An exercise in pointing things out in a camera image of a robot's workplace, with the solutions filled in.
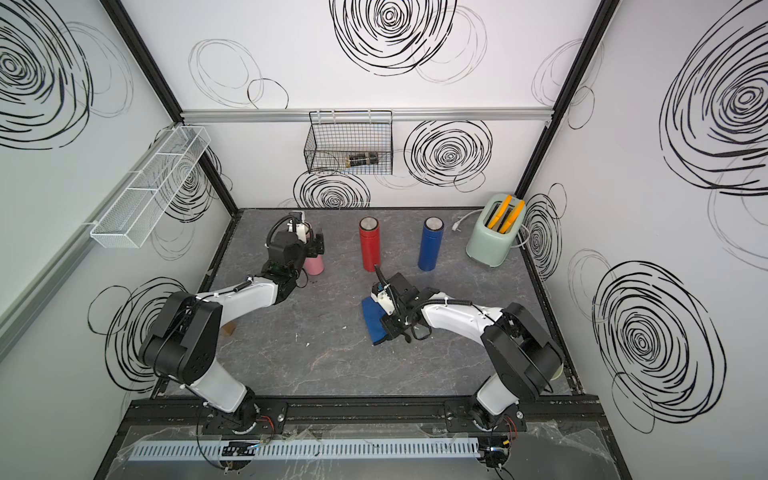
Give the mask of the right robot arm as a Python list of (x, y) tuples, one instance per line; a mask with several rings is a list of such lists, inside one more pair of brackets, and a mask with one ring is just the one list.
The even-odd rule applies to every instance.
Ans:
[(434, 331), (446, 330), (483, 346), (494, 374), (473, 394), (469, 407), (480, 429), (492, 430), (509, 408), (553, 391), (564, 354), (521, 304), (481, 306), (434, 288), (419, 290), (400, 273), (389, 278), (379, 268), (375, 273), (364, 308), (373, 344), (399, 337), (408, 343), (424, 341)]

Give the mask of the pink thermos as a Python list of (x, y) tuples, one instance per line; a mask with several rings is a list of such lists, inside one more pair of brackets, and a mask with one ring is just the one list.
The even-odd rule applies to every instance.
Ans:
[(324, 234), (321, 229), (310, 228), (306, 235), (303, 268), (309, 276), (318, 276), (324, 271), (323, 254), (325, 252)]

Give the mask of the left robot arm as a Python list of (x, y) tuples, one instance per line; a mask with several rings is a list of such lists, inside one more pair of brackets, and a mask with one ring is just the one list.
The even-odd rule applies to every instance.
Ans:
[(219, 290), (177, 291), (165, 301), (142, 341), (140, 363), (202, 399), (237, 435), (263, 419), (252, 389), (216, 359), (219, 331), (246, 314), (278, 305), (298, 287), (304, 263), (324, 253), (324, 237), (303, 211), (291, 211), (270, 228), (268, 258), (259, 274)]

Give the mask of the blue cloth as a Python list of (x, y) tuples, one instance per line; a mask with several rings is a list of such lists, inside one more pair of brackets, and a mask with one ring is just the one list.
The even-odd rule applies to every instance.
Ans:
[(361, 302), (363, 319), (371, 339), (371, 343), (376, 346), (389, 340), (382, 319), (386, 316), (386, 311), (371, 297), (365, 298)]

